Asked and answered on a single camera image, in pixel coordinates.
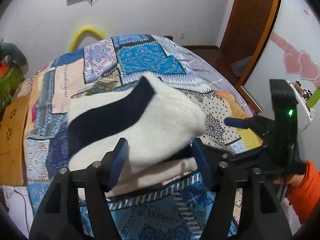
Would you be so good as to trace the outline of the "person's right hand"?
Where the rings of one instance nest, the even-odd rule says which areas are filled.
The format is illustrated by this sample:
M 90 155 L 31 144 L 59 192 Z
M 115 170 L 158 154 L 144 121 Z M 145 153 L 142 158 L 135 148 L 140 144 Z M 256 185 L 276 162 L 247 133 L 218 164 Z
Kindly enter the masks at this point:
M 288 184 L 291 186 L 298 186 L 304 179 L 305 174 L 291 174 L 287 177 L 279 177 L 273 183 L 277 185 Z

